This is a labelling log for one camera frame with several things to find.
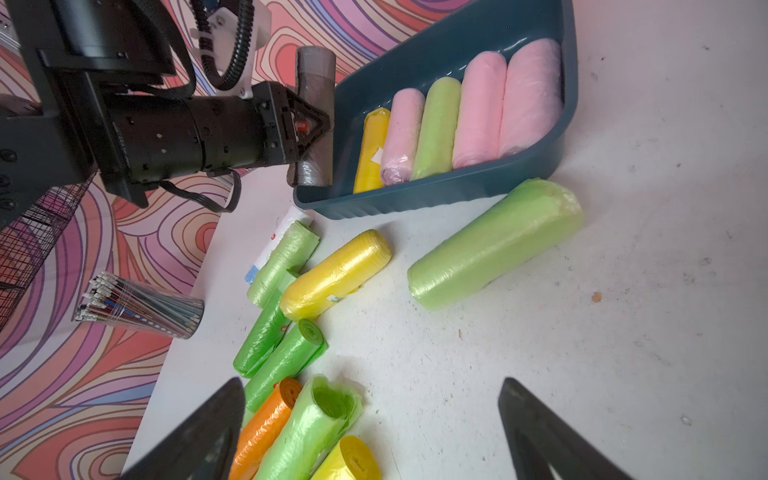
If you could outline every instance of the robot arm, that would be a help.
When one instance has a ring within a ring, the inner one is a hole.
[[[188,85],[159,88],[175,74],[171,48],[194,73],[160,0],[7,5],[40,103],[0,98],[0,227],[49,187],[81,183],[96,168],[108,192],[146,207],[145,192],[168,178],[295,163],[330,129],[327,114],[276,82],[252,86],[251,98],[192,98],[193,74]],[[223,77],[226,87],[232,75]],[[316,126],[297,132],[300,121]]]

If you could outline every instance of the green trash bag roll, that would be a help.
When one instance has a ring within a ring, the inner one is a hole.
[[[313,377],[253,479],[307,480],[321,455],[333,448],[360,413],[362,397],[352,387]]]
[[[275,250],[270,254],[270,259],[266,261],[264,267],[256,274],[253,283],[248,289],[248,299],[261,308],[266,306],[267,301],[283,278],[283,272],[298,273],[304,267],[304,263],[310,259],[312,253],[320,242],[312,230],[305,227],[301,222],[293,222]]]
[[[411,295],[437,310],[571,237],[584,224],[573,193],[527,180],[408,269]]]
[[[280,309],[280,299],[283,292],[296,279],[296,274],[284,272],[283,278],[264,306],[256,323],[248,333],[248,337],[235,356],[232,366],[241,376],[249,379],[259,369],[266,358],[275,350],[277,344],[285,336],[290,320]]]
[[[323,332],[309,320],[293,327],[245,385],[245,405],[256,412],[275,384],[299,375],[306,366],[328,350]]]
[[[455,78],[439,78],[429,88],[411,181],[451,171],[461,98],[462,84]]]

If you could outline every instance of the wire mesh basket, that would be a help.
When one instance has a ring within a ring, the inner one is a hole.
[[[53,187],[0,232],[0,330],[69,224],[93,176]]]

